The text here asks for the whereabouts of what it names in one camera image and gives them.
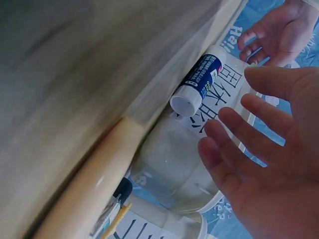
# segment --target glue stick label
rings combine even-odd
[[[205,98],[222,69],[221,61],[214,55],[203,55],[186,75],[181,85],[195,88]]]

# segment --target glue stick cap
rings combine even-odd
[[[200,93],[191,86],[180,86],[171,97],[169,103],[172,109],[183,117],[196,114],[202,102]]]
[[[210,47],[207,48],[204,54],[210,54],[210,55],[216,56],[220,60],[222,67],[224,67],[224,64],[227,60],[227,52],[223,47],[217,46],[217,45],[211,45]]]

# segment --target blurry surface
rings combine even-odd
[[[124,112],[158,112],[237,2],[1,1],[1,236],[23,236]]]

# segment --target white paper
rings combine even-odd
[[[118,224],[115,235],[109,239],[180,239],[180,237],[128,211]]]

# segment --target hand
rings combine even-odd
[[[270,11],[238,38],[240,59],[259,64],[267,57],[266,65],[285,66],[294,60],[309,42],[319,11],[302,0],[287,0]],[[253,37],[252,43],[245,43]]]
[[[257,239],[318,238],[319,227],[319,68],[250,67],[248,83],[291,103],[287,114],[247,94],[242,105],[286,140],[280,146],[246,123],[233,109],[219,119],[260,160],[245,156],[222,124],[210,120],[199,154],[237,218]]]

